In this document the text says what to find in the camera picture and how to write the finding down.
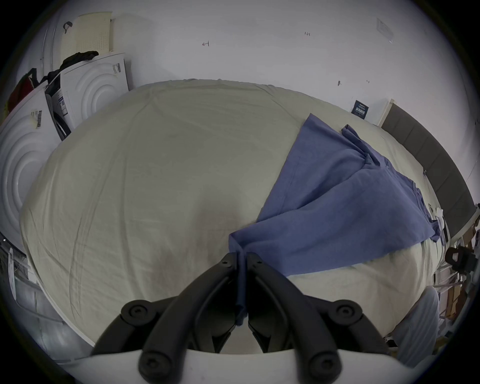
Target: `circular embossed pattern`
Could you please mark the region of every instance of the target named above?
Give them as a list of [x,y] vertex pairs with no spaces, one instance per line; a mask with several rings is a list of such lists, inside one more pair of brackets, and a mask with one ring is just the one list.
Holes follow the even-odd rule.
[[110,73],[102,73],[92,78],[82,95],[82,120],[117,99],[121,92],[115,87],[117,78]]
[[0,230],[21,246],[20,211],[33,181],[57,146],[26,115],[7,124],[0,134]]

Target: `gray fabric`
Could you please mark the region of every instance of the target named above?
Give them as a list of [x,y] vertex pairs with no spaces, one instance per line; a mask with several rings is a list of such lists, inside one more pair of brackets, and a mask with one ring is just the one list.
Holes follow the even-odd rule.
[[475,214],[476,206],[451,157],[418,121],[395,104],[382,128],[422,165],[444,210],[450,235],[455,235]]
[[438,293],[427,287],[410,313],[393,330],[392,338],[398,345],[397,359],[408,367],[415,367],[433,353],[440,319]]

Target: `pegboard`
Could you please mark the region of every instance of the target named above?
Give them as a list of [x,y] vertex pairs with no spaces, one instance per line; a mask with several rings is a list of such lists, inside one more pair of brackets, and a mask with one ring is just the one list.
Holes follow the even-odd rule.
[[60,61],[77,53],[97,51],[103,55],[110,51],[110,19],[112,12],[95,12],[81,15],[63,33]]

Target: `gray headboard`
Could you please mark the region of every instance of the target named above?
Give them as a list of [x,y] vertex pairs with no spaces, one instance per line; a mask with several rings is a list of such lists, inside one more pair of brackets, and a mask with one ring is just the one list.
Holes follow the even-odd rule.
[[394,102],[388,108],[381,127],[423,166],[454,237],[478,214],[467,184],[448,153],[418,121]]

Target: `beige bed sheet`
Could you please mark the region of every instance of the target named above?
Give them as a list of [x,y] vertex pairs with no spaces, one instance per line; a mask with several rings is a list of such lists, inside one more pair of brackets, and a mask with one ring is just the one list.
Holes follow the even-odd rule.
[[[217,263],[228,234],[257,218],[310,113],[337,131],[351,125],[438,206],[410,153],[329,103],[271,85],[149,84],[72,132],[23,205],[29,261],[64,320],[95,343],[125,303],[177,295]],[[432,283],[442,253],[427,240],[290,280],[305,294],[356,301],[387,334]]]

